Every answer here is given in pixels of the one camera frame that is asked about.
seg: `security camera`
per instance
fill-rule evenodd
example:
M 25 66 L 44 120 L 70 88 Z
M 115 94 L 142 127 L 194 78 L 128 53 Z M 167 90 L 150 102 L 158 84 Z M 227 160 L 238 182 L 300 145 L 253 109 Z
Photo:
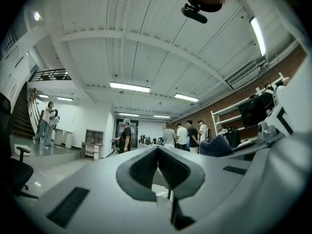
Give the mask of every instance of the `security camera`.
M 184 7 L 181 9 L 183 15 L 185 15 L 188 18 L 191 18 L 195 21 L 199 21 L 200 23 L 205 24 L 207 22 L 207 18 L 199 13 L 199 9 L 195 8 L 193 6 L 188 5 L 187 3 L 184 5 Z

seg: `ceiling duct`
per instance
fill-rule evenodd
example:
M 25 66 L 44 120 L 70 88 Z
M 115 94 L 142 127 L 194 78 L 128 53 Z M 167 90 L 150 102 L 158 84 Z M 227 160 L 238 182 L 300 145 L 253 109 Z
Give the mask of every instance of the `ceiling duct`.
M 236 89 L 255 78 L 259 72 L 260 66 L 258 66 L 255 61 L 252 61 L 245 64 L 242 68 L 230 75 L 226 79 L 226 82 Z

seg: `staircase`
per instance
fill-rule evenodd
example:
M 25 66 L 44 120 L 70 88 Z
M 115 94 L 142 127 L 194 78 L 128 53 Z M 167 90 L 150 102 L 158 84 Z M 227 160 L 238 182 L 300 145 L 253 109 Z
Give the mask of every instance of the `staircase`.
M 34 130 L 32 128 L 28 113 L 27 83 L 24 84 L 13 109 L 12 135 L 32 139 Z

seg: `television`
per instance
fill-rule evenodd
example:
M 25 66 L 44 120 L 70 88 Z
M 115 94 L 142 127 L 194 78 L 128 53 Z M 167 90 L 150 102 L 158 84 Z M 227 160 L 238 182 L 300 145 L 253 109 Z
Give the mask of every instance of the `television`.
M 244 104 L 238 106 L 244 127 L 252 127 L 265 120 L 267 113 L 261 96 L 256 96 Z

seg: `chair armrest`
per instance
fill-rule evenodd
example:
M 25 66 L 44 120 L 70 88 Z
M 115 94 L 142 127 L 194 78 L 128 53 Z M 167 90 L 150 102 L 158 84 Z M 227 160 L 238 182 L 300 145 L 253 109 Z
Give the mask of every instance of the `chair armrest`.
M 20 150 L 19 160 L 20 160 L 20 162 L 23 162 L 24 153 L 29 154 L 30 151 L 25 149 L 25 148 L 23 148 L 23 147 L 20 147 L 20 146 L 18 146 L 17 149 Z

